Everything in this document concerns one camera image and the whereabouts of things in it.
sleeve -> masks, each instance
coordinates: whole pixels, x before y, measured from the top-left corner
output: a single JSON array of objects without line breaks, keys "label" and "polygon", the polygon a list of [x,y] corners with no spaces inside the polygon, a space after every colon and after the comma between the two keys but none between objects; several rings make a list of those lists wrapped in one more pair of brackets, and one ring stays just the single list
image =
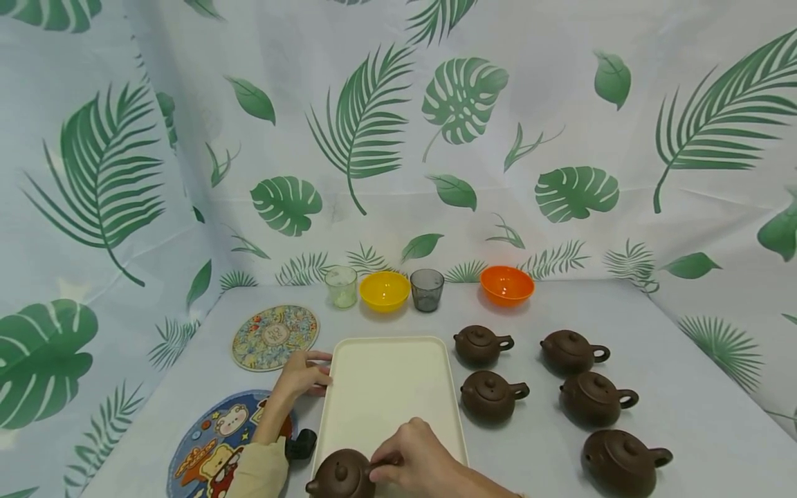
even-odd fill
[{"label": "sleeve", "polygon": [[287,478],[284,437],[270,445],[250,443],[241,453],[226,498],[277,498]]}]

white table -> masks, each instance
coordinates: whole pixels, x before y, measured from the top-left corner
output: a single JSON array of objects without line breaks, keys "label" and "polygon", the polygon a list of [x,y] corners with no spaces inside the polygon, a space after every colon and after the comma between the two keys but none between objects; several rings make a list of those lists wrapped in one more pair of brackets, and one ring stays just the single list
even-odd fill
[{"label": "white table", "polygon": [[[233,289],[208,315],[83,497],[165,496],[169,462],[189,426],[223,398],[270,389],[277,380],[278,371],[238,368],[229,348],[243,321],[285,303],[303,304],[318,315],[316,349],[331,351],[347,337],[441,337],[451,344],[458,386],[470,371],[456,360],[453,334],[470,324],[511,334],[516,345],[494,370],[510,382],[526,382],[531,395],[502,429],[483,429],[464,414],[462,422],[471,466],[532,498],[600,496],[579,464],[588,434],[560,413],[561,381],[538,360],[540,340],[560,328],[608,346],[611,359],[595,371],[640,394],[639,404],[616,427],[675,455],[659,473],[655,498],[793,496],[797,490],[794,441],[640,292],[620,282],[592,281],[538,284],[528,305],[510,311],[486,303],[477,285],[446,285],[437,312],[416,312],[408,302],[388,316],[364,303],[335,310],[321,286]],[[300,401],[300,427],[318,430],[322,407],[323,400]],[[284,496],[304,496],[309,479],[309,461],[293,464]]]}]

clay teapot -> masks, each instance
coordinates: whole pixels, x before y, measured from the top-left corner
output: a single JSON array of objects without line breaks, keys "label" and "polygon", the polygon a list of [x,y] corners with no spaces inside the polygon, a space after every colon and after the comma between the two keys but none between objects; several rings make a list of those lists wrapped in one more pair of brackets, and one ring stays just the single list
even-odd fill
[{"label": "clay teapot", "polygon": [[355,449],[339,449],[321,462],[315,479],[304,490],[316,498],[374,498],[371,464]]},{"label": "clay teapot", "polygon": [[656,469],[672,460],[668,449],[648,449],[636,437],[616,429],[593,433],[581,452],[584,472],[622,498],[649,496],[656,487]]},{"label": "clay teapot", "polygon": [[548,367],[560,375],[577,375],[592,368],[594,363],[609,359],[608,347],[593,346],[584,336],[572,330],[552,332],[540,341],[543,358]]},{"label": "clay teapot", "polygon": [[485,367],[498,360],[502,351],[512,349],[515,341],[508,335],[495,335],[481,325],[469,325],[453,337],[457,355],[473,367]]},{"label": "clay teapot", "polygon": [[614,424],[620,418],[620,410],[639,402],[636,392],[618,390],[611,380],[595,372],[574,375],[559,390],[559,403],[567,415],[579,424],[593,427]]},{"label": "clay teapot", "polygon": [[528,396],[525,382],[510,384],[499,374],[473,372],[460,388],[462,404],[480,422],[499,423],[515,411],[515,400]]}]

tray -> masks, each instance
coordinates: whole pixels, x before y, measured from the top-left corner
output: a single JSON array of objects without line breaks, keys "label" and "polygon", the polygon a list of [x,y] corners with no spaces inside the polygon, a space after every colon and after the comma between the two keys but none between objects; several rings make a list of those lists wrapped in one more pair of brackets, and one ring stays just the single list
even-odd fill
[{"label": "tray", "polygon": [[[412,417],[429,422],[440,442],[463,465],[456,390],[446,345],[436,337],[345,339],[333,353],[312,475],[333,451],[352,448],[370,457]],[[393,487],[376,496],[405,496]]]}]

cartoon placemat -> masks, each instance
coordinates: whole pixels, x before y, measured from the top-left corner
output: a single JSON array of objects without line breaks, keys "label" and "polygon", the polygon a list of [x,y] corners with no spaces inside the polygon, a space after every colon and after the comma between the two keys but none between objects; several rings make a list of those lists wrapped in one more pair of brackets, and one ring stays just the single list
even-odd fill
[{"label": "cartoon placemat", "polygon": [[[248,390],[230,396],[188,429],[169,465],[169,498],[224,498],[270,395],[267,390]],[[296,415],[291,412],[280,435],[294,438],[296,432]]]},{"label": "cartoon placemat", "polygon": [[241,368],[282,368],[294,351],[308,350],[318,337],[318,319],[307,308],[284,304],[248,319],[233,338],[233,359]]}]

